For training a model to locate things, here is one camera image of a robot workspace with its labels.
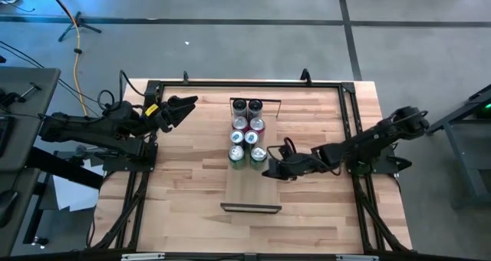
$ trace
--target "soda can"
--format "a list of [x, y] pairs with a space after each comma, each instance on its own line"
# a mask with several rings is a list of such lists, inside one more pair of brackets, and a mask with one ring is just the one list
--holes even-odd
[[264, 124], [264, 120], [259, 117], [251, 119], [251, 121], [249, 122], [249, 126], [251, 127], [251, 130], [257, 131], [259, 136], [262, 136], [266, 127]]
[[249, 165], [254, 170], [263, 170], [266, 164], [268, 153], [261, 147], [255, 147], [251, 150]]
[[240, 130], [232, 130], [230, 140], [234, 145], [242, 146], [244, 142], [244, 133]]
[[247, 102], [244, 99], [235, 99], [232, 102], [233, 116], [247, 117]]
[[248, 152], [250, 152], [255, 147], [256, 143], [259, 142], [259, 134], [255, 130], [249, 130], [245, 133], [244, 140], [245, 148]]
[[240, 146], [232, 146], [229, 150], [229, 162], [233, 169], [241, 170], [246, 164], [244, 150]]
[[261, 100], [254, 99], [249, 102], [249, 120], [262, 115], [262, 102]]
[[245, 133], [248, 129], [248, 123], [247, 123], [247, 119], [245, 117], [242, 117], [242, 116], [238, 116], [238, 117], [235, 117], [233, 118], [232, 120], [232, 127], [234, 130], [241, 130], [243, 133]]

